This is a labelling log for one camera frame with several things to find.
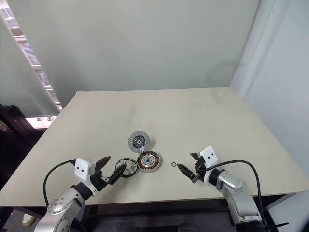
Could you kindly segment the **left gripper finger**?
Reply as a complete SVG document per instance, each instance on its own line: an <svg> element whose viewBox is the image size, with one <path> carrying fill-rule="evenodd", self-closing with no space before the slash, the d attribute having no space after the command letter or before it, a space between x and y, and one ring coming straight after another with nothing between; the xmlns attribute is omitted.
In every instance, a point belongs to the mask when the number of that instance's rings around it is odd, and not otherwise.
<svg viewBox="0 0 309 232"><path fill-rule="evenodd" d="M109 177L109 181L108 181L109 185L113 185L122 176L126 167L127 165L120 165L119 167L115 169L113 174Z"/></svg>
<svg viewBox="0 0 309 232"><path fill-rule="evenodd" d="M110 160L111 156L103 157L96 162L95 172L100 171Z"/></svg>

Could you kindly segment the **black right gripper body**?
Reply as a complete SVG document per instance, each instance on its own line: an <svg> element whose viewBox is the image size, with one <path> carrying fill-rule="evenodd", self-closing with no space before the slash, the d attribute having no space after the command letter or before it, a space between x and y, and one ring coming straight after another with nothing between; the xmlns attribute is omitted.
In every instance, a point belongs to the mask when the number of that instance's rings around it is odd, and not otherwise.
<svg viewBox="0 0 309 232"><path fill-rule="evenodd" d="M192 179L193 183L196 183L198 180L204 182L204 177L206 173L205 169L206 169L206 166L205 166L204 158L200 158L198 162L195 162L196 175L194 179Z"/></svg>

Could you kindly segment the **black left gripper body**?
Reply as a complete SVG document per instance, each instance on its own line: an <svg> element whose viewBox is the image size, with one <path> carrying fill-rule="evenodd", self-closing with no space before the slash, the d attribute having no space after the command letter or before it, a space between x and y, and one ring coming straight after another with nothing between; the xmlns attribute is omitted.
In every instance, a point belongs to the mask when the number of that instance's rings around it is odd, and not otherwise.
<svg viewBox="0 0 309 232"><path fill-rule="evenodd" d="M90 182L97 191L101 191L108 185L109 178L104 177L101 170L95 170L94 174L90 176Z"/></svg>

